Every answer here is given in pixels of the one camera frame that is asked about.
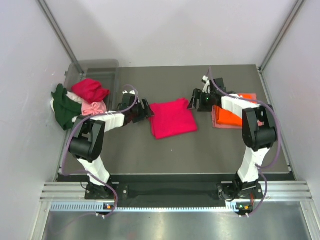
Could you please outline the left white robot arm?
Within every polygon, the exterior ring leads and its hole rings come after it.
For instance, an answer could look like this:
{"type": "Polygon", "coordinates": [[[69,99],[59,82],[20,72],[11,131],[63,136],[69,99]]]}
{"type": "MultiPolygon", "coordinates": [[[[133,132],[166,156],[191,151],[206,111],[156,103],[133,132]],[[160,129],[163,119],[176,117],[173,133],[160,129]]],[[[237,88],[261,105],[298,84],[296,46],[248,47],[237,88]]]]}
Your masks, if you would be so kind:
{"type": "Polygon", "coordinates": [[[68,151],[82,164],[88,176],[85,199],[110,199],[114,191],[113,185],[109,183],[111,175],[101,157],[105,133],[147,120],[154,115],[148,100],[139,99],[132,90],[123,92],[122,102],[116,110],[76,118],[68,151]]]}

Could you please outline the red t shirt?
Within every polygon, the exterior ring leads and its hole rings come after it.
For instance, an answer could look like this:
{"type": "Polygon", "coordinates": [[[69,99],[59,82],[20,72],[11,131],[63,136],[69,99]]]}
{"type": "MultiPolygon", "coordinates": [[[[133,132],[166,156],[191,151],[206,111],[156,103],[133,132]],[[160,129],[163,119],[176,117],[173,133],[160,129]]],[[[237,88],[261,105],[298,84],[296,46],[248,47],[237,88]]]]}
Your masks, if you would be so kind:
{"type": "Polygon", "coordinates": [[[74,84],[71,91],[89,104],[101,102],[110,94],[109,89],[104,88],[99,81],[91,78],[74,84]]]}

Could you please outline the magenta t shirt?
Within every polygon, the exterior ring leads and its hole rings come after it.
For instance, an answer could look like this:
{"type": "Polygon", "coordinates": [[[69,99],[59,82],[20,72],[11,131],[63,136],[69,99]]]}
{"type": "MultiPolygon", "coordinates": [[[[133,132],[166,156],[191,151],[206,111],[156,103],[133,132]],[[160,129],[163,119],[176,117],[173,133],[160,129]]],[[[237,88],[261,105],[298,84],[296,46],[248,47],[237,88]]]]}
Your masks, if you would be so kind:
{"type": "Polygon", "coordinates": [[[197,131],[195,118],[192,111],[187,109],[188,105],[186,98],[152,103],[150,109],[154,116],[149,119],[152,135],[160,140],[197,131]]]}

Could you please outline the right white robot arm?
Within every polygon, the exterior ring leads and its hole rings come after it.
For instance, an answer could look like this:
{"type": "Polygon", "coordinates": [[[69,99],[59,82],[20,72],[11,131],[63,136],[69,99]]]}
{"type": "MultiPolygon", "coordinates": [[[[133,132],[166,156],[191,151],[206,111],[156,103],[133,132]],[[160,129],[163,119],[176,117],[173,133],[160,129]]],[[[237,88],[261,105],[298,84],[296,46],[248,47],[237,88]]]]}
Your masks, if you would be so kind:
{"type": "Polygon", "coordinates": [[[263,161],[278,141],[279,134],[272,107],[260,101],[243,97],[235,92],[227,92],[222,78],[210,80],[202,78],[203,88],[194,89],[189,102],[189,110],[209,112],[213,107],[226,110],[242,121],[242,139],[245,153],[242,164],[235,174],[231,186],[220,190],[220,197],[228,202],[245,198],[256,190],[259,170],[263,161]]]}

